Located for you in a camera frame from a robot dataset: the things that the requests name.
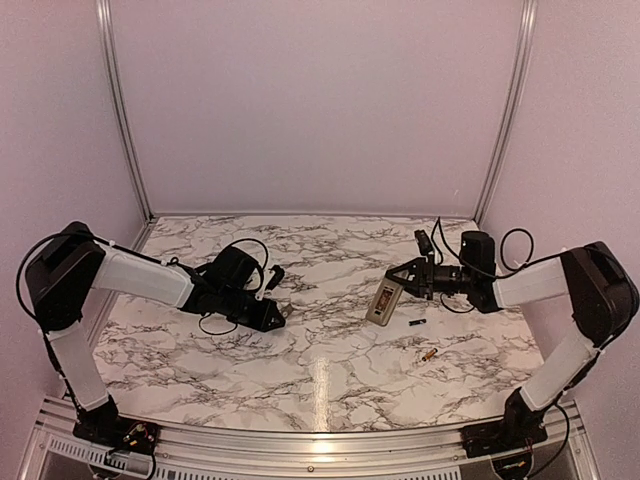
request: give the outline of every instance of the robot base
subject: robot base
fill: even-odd
[[[115,450],[152,455],[160,427],[152,422],[117,416],[108,428],[90,428],[76,423],[73,436]]]
[[[502,420],[469,425],[461,430],[461,434],[468,458],[526,448],[549,438],[544,425],[532,424],[518,429],[510,439],[506,439]]]

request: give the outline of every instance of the black motor joint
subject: black motor joint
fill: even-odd
[[[424,230],[416,230],[416,241],[421,257],[387,270],[386,278],[404,287],[418,298],[433,300],[434,293],[454,295],[462,293],[482,313],[498,311],[493,295],[496,271],[495,242],[485,232],[462,233],[460,263],[437,265],[431,240]]]
[[[284,277],[281,267],[276,265],[273,270],[267,290],[275,288]],[[254,272],[260,276],[260,286],[247,290]],[[260,332],[284,327],[286,321],[276,302],[255,296],[265,281],[265,272],[248,253],[234,246],[225,247],[212,262],[196,267],[191,274],[194,289],[181,310],[201,315],[219,313],[231,323]]]

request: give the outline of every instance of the vent grille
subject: vent grille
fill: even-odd
[[[139,474],[127,471],[127,463],[112,459],[105,464],[107,449],[92,444],[87,444],[74,438],[52,437],[49,441],[49,451],[72,458],[79,462],[90,463],[101,468],[114,471],[125,471],[128,475],[139,478]],[[157,459],[158,466],[153,480],[273,480],[275,477],[263,477],[255,475],[229,475],[217,472],[206,472],[199,469],[174,467],[162,463],[162,459]],[[313,474],[299,478],[313,478]],[[462,480],[458,467],[447,467],[437,470],[425,470],[411,474],[399,475],[375,475],[368,477],[357,477],[358,480]]]

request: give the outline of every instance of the small device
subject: small device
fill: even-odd
[[[396,304],[403,290],[402,285],[384,277],[364,318],[381,327],[386,326],[396,309]]]
[[[438,349],[432,348],[427,352],[427,354],[424,357],[422,357],[422,361],[426,362],[427,360],[431,360],[436,353],[438,353]]]

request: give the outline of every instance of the black connector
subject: black connector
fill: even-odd
[[[433,245],[431,244],[431,240],[429,239],[429,235],[424,230],[416,230],[413,232],[414,237],[416,238],[416,242],[418,242],[418,250],[420,250],[420,255],[426,257],[430,253],[433,253]]]
[[[280,265],[274,265],[273,267],[271,267],[271,271],[273,272],[273,277],[271,277],[271,280],[269,280],[269,283],[267,283],[265,290],[273,290],[280,284],[280,282],[284,278],[284,268],[282,268]]]

